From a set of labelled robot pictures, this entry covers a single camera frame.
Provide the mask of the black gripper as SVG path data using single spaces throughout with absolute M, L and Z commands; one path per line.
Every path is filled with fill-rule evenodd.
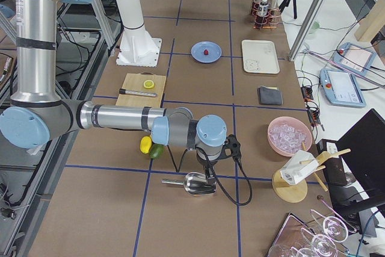
M 203 147 L 196 146 L 197 160 L 205 170 L 206 182 L 209 186 L 215 187 L 214 165 L 219 160 L 232 158 L 237 165 L 241 166 L 241 144 L 236 135 L 228 135 L 224 144 L 218 147 L 210 147 L 201 141 L 199 144 Z

